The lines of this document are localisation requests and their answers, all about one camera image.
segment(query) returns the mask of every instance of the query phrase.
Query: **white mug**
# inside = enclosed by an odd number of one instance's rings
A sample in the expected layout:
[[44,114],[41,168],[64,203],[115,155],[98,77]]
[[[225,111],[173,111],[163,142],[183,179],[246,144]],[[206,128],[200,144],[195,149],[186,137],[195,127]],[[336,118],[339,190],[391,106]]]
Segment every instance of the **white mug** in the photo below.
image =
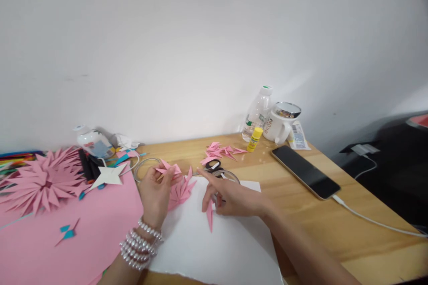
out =
[[288,102],[278,102],[269,111],[263,128],[263,136],[277,145],[282,145],[291,132],[291,124],[300,115],[301,109]]

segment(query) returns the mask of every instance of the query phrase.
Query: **pearl bracelet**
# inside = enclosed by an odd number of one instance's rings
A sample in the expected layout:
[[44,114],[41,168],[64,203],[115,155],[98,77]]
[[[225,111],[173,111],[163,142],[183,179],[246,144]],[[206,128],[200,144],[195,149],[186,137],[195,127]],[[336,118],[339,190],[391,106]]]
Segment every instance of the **pearl bracelet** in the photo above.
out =
[[147,224],[143,223],[143,220],[140,218],[140,220],[138,221],[138,225],[147,233],[149,233],[150,235],[152,235],[153,237],[156,238],[156,240],[160,241],[161,243],[164,242],[164,240],[162,239],[162,234],[159,233],[157,230],[154,230],[153,228],[149,227]]
[[153,244],[142,238],[134,229],[126,234],[125,240],[121,242],[120,254],[125,262],[133,269],[139,271],[148,266],[154,256],[157,255],[157,247],[163,243],[162,234],[150,228],[148,225],[139,220],[138,225],[155,238]]

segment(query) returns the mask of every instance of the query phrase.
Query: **hand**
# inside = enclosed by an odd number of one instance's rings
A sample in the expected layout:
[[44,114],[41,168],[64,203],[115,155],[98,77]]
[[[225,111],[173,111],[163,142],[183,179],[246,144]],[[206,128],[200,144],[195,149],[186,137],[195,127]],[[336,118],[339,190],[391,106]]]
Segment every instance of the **hand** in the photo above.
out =
[[181,179],[173,179],[174,168],[171,167],[159,179],[161,173],[156,168],[165,168],[162,164],[150,167],[139,184],[141,201],[143,202],[143,221],[152,228],[160,230],[168,213],[169,194],[171,186]]
[[199,168],[197,171],[209,181],[202,201],[202,212],[206,212],[211,195],[217,192],[216,213],[219,215],[262,217],[271,205],[270,200],[261,192],[241,186],[229,179],[219,179]]

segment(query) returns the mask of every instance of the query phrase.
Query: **smartphone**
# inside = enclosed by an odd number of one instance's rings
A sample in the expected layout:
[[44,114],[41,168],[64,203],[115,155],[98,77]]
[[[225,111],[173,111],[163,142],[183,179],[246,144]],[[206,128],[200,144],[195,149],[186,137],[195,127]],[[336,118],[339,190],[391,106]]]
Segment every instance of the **smartphone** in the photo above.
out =
[[340,190],[338,184],[290,147],[276,148],[272,155],[319,199],[326,200]]

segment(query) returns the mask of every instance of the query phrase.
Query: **charging cable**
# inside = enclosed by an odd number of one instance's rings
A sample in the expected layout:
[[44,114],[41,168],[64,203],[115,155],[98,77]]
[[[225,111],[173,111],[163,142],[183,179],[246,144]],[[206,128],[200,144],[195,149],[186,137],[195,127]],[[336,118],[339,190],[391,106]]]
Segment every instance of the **charging cable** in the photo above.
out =
[[361,176],[362,174],[365,174],[365,173],[367,173],[367,172],[369,172],[369,171],[372,171],[373,169],[375,169],[375,168],[377,168],[378,167],[378,164],[373,160],[373,159],[371,159],[371,158],[369,158],[369,156],[367,156],[367,155],[362,155],[364,158],[367,158],[368,160],[370,160],[370,161],[372,161],[373,163],[374,163],[374,167],[372,167],[372,168],[370,168],[370,169],[367,169],[366,171],[362,171],[362,172],[360,172],[358,175],[356,175],[355,176],[355,180],[357,180],[358,179],[358,177],[359,176]]
[[348,205],[346,205],[345,202],[339,196],[333,195],[333,199],[335,201],[337,201],[340,205],[342,205],[343,207],[345,207],[347,210],[349,210],[351,213],[353,213],[353,214],[355,214],[355,215],[357,215],[357,216],[359,216],[359,217],[361,217],[361,218],[363,218],[365,220],[368,220],[369,222],[372,222],[372,223],[374,223],[376,225],[385,227],[387,229],[391,229],[391,230],[396,231],[396,232],[407,234],[407,235],[412,235],[412,236],[416,236],[416,237],[428,237],[428,235],[423,235],[423,234],[418,234],[418,233],[413,233],[413,232],[407,232],[407,231],[404,231],[404,230],[401,230],[401,229],[397,229],[397,228],[394,228],[394,227],[391,227],[391,226],[387,226],[387,225],[384,225],[384,224],[379,223],[377,221],[371,220],[370,218],[367,218],[367,217],[361,215],[360,213],[357,213],[355,210],[349,208]]

